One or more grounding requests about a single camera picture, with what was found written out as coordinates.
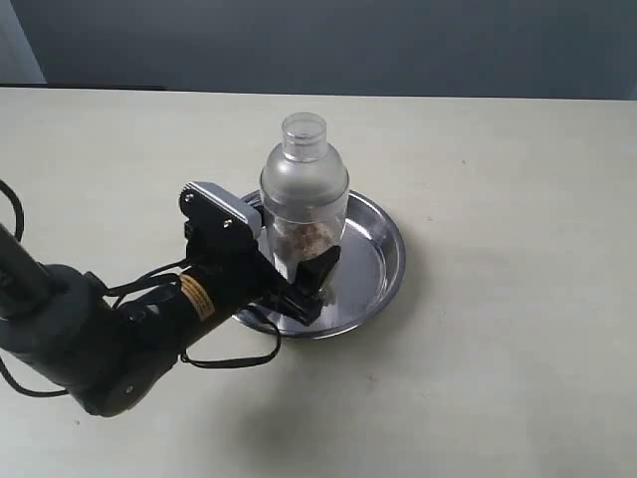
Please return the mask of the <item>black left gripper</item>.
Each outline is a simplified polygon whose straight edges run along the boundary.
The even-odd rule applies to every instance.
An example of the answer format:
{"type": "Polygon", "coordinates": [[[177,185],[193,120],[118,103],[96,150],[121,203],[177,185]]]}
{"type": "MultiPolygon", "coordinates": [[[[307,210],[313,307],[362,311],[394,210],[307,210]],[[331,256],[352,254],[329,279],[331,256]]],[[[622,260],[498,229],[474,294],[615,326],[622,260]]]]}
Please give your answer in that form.
{"type": "Polygon", "coordinates": [[[248,225],[227,213],[189,213],[181,321],[221,324],[252,304],[310,326],[323,307],[320,289],[340,258],[332,246],[298,264],[292,283],[259,251],[248,225]]]}

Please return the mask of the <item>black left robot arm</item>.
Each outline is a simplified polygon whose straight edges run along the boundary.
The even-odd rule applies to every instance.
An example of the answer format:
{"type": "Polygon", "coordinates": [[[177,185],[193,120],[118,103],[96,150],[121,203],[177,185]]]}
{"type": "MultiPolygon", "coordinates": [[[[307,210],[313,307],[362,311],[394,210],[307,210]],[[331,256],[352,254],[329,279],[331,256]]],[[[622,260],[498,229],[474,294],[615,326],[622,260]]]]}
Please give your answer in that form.
{"type": "Polygon", "coordinates": [[[36,262],[1,234],[1,348],[92,415],[135,406],[187,350],[236,313],[272,308],[308,325],[336,265],[332,246],[288,282],[256,236],[229,218],[185,222],[184,259],[108,288],[95,275],[36,262]]]}

